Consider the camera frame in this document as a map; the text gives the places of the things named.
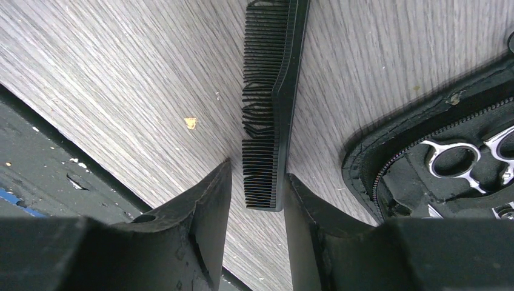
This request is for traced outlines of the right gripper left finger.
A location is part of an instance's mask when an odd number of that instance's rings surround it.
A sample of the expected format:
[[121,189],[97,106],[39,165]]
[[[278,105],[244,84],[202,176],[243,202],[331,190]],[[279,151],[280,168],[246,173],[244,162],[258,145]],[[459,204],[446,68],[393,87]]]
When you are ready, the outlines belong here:
[[2,290],[218,290],[232,192],[220,163],[131,222],[1,219]]

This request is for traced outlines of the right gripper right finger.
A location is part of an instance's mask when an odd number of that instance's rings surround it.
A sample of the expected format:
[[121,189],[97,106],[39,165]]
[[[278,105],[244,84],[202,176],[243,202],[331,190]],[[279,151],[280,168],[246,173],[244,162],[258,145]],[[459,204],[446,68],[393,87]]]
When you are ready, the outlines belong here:
[[512,290],[513,223],[391,219],[373,227],[284,182],[295,290]]

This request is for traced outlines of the black zipper tool case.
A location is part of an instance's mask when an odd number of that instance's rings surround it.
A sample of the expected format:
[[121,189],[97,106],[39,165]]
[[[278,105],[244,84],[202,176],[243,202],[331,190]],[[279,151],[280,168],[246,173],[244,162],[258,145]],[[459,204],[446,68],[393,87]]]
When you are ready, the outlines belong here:
[[[404,113],[354,140],[342,162],[351,194],[377,222],[391,218],[430,218],[428,205],[443,218],[495,218],[492,208],[513,202],[513,182],[502,186],[503,165],[482,147],[482,139],[513,124],[513,38],[507,53]],[[473,169],[487,190],[481,194],[463,179],[439,179],[426,167],[430,147],[463,140],[478,146],[482,158]],[[513,136],[502,146],[513,157]]]

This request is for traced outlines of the silver thinning scissors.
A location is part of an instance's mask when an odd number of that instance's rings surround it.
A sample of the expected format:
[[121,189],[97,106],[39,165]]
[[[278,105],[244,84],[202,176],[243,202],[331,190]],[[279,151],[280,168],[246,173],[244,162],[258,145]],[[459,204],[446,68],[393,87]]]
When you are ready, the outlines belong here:
[[[503,165],[499,174],[502,186],[513,182],[513,157],[502,152],[503,144],[511,136],[513,124],[504,125],[482,139],[482,147],[489,151],[494,160]],[[421,144],[430,147],[426,167],[432,176],[439,179],[463,179],[471,189],[481,194],[487,193],[472,173],[482,158],[482,151],[478,146],[463,140],[438,142],[425,139]]]

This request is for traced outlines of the black comb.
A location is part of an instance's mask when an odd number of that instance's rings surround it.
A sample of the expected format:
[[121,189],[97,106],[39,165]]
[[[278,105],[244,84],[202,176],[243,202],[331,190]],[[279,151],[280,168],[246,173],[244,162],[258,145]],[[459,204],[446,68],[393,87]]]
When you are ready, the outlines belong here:
[[242,141],[245,205],[283,210],[310,1],[252,1],[245,11]]

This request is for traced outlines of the silver cutting scissors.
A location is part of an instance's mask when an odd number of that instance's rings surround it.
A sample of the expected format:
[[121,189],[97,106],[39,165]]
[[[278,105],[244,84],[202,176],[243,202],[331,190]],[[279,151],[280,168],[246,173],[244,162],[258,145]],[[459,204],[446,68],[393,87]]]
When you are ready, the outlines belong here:
[[[513,202],[492,208],[492,212],[496,219],[513,220]],[[430,218],[443,218],[443,216],[430,204],[428,205],[428,214]]]

